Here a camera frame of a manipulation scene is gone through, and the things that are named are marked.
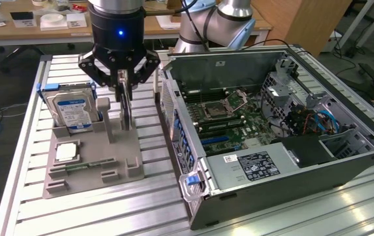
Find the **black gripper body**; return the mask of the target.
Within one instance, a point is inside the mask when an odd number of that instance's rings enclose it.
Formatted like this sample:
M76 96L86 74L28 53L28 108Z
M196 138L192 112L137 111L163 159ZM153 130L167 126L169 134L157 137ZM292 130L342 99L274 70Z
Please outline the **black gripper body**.
M98 61L109 71L133 72L143 57L144 18L143 9L89 9L93 33L93 48L86 53L86 66Z

